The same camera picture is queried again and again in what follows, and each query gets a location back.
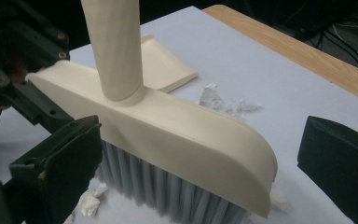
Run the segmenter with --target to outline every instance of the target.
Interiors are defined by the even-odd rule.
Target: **white table surface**
[[[200,77],[171,94],[194,102],[208,83],[218,85],[227,104],[244,98],[262,104],[246,122],[270,143],[278,159],[275,185],[292,204],[284,214],[271,210],[262,223],[352,223],[297,168],[297,153],[308,116],[340,122],[358,132],[358,97],[278,53],[190,7],[141,26]],[[71,51],[71,61],[95,67],[90,45]],[[0,119],[0,179],[7,166],[48,133],[13,109]],[[106,193],[97,217],[76,214],[76,223],[169,223],[146,207],[138,208],[114,191]]]

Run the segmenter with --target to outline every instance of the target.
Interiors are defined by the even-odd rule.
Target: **broom handle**
[[[81,0],[104,96],[122,101],[143,89],[138,0]]]

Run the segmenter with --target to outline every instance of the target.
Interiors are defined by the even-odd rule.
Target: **white bristles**
[[[239,224],[246,211],[128,152],[103,144],[96,175],[138,206],[146,204],[172,221],[191,224]]]

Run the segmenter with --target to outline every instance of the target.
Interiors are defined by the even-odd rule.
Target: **broom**
[[[277,171],[267,141],[246,124],[143,85],[139,4],[82,0],[98,68],[61,61],[28,76],[74,118],[97,114],[97,175],[138,204],[183,223],[267,217]]]

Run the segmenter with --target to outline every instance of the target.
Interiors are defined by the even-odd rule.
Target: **wooden table edge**
[[[203,9],[233,29],[358,96],[358,68],[285,35],[234,9],[215,5]]]

